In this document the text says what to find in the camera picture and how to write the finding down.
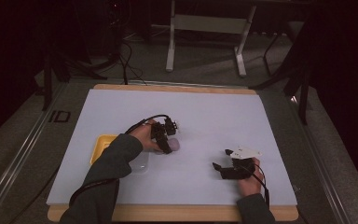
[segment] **floor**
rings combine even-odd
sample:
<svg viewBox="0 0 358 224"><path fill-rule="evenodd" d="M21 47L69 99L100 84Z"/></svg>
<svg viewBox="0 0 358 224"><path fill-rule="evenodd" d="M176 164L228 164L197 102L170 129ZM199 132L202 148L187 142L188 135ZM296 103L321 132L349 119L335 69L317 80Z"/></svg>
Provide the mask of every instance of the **floor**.
<svg viewBox="0 0 358 224"><path fill-rule="evenodd" d="M225 86L246 88L269 78L262 55L271 38L249 36L244 60L247 77L239 77L233 60L235 35L208 35L193 32L177 34L174 70L165 71L168 36L158 28L150 42L127 33L122 46L122 63L98 70L106 81L93 80L71 69L69 83L54 82L54 101L41 111L43 98L32 96L0 129L0 223L51 223L46 199L55 172L60 166L88 90L97 83L123 83L123 69L131 84ZM275 70L290 49L282 36L268 53L270 69ZM103 61L93 57L94 62ZM308 126L296 116L296 104L282 94L285 80L259 95L265 103L271 129L296 190L301 217L290 223L358 223L358 174L351 164L331 120L310 90ZM54 111L70 112L67 122L55 122ZM7 167L25 155L15 174Z"/></svg>

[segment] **chair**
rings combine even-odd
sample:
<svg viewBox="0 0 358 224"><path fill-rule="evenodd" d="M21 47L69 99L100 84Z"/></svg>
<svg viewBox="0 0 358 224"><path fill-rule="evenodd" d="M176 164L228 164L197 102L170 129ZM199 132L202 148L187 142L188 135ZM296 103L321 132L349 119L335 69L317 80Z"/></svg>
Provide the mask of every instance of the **chair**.
<svg viewBox="0 0 358 224"><path fill-rule="evenodd" d="M304 22L303 21L288 21L283 25L282 30L275 35L275 37L272 39L271 43L268 45L266 51L263 55L263 61L267 67L268 74L270 76L273 76L269 70L269 63L267 62L267 53L269 49L272 47L272 45L275 43L275 41L280 37L283 33L287 35L287 37L290 39L292 43L295 43L298 34L300 33L301 28L303 27Z"/></svg>

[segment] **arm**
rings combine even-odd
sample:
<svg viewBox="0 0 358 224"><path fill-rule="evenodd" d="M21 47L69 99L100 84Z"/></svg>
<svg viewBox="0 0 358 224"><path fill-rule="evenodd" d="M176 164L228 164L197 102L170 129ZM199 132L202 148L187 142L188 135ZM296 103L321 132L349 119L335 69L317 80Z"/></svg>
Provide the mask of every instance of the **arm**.
<svg viewBox="0 0 358 224"><path fill-rule="evenodd" d="M253 158L257 166L260 161ZM263 180L263 175L255 167L255 175ZM242 198L237 201L243 223L246 224L270 224L275 223L275 218L269 211L269 207L264 202L260 194L261 184L253 176L238 181Z"/></svg>
<svg viewBox="0 0 358 224"><path fill-rule="evenodd" d="M100 158L94 162L83 183L92 186L93 183L108 182L97 187L81 190L73 195L73 203L62 215L60 223L110 224L116 205L119 179L131 173L129 162L135 159L143 149L157 149L157 143L150 139L151 126L141 126L130 134L120 134L110 146L103 151Z"/></svg>

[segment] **gray carpet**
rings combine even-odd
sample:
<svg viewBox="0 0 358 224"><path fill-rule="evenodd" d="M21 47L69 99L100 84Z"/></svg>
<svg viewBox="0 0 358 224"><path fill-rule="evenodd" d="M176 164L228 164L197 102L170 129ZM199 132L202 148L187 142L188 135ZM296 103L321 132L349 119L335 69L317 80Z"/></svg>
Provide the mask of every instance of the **gray carpet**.
<svg viewBox="0 0 358 224"><path fill-rule="evenodd" d="M248 38L244 52L248 76L243 78L237 74L233 57L237 36L230 35L224 41L217 41L213 35L207 36L210 39L208 41L193 41L190 38L193 34L180 35L177 38L174 70L171 73L165 72L168 50L166 35L157 35L149 43L138 41L137 36L130 37L128 43L132 53L129 61L131 67L127 68L129 78L134 79L136 74L150 83L154 81L159 84L168 82L232 87L245 87L269 78L261 59L270 41L268 37L251 35ZM282 62L289 48L289 40L281 37L268 55L271 70L275 70ZM122 55L124 58L129 57L130 49L127 46L123 46ZM122 71L121 65L116 64L99 72L102 76L109 77L105 83L120 83ZM54 174L62 161L88 90L95 83L101 83L76 71L72 73L74 77L65 84L57 102L47 114L47 118L50 118L52 111L63 111L70 112L71 117L68 122L46 120L32 152L0 206L0 223L9 223L19 214ZM56 90L60 90L62 84L55 85ZM258 93L265 105L289 177L297 189L298 209L303 217L290 223L341 223L342 220L349 221L342 223L358 223L358 174L331 120L325 114L317 92L310 90L307 110L309 125L304 127L296 116L296 106L283 96L282 86L284 81ZM42 104L42 97L30 97L0 129L0 175L21 148L39 116L44 115L40 111ZM321 169L325 169L326 175L321 176ZM344 218L337 217L337 211L326 196L326 192L330 190L324 184L326 178L334 183L333 191L342 203L344 215L346 214ZM51 223L47 219L46 205L51 184L52 182L48 183L16 223Z"/></svg>

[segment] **gray sleeve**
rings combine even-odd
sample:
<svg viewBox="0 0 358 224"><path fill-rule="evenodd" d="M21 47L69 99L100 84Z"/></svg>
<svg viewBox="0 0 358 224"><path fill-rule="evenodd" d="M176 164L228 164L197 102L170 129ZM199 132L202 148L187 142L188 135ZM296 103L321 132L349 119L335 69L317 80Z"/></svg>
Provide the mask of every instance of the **gray sleeve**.
<svg viewBox="0 0 358 224"><path fill-rule="evenodd" d="M131 173L129 162L142 149L141 142L135 137L119 135L89 168L83 186L105 179L117 180L80 193L62 215L60 223L111 224L119 187L118 179Z"/></svg>
<svg viewBox="0 0 358 224"><path fill-rule="evenodd" d="M245 224L275 223L275 217L269 211L261 194L253 194L237 201L242 222Z"/></svg>

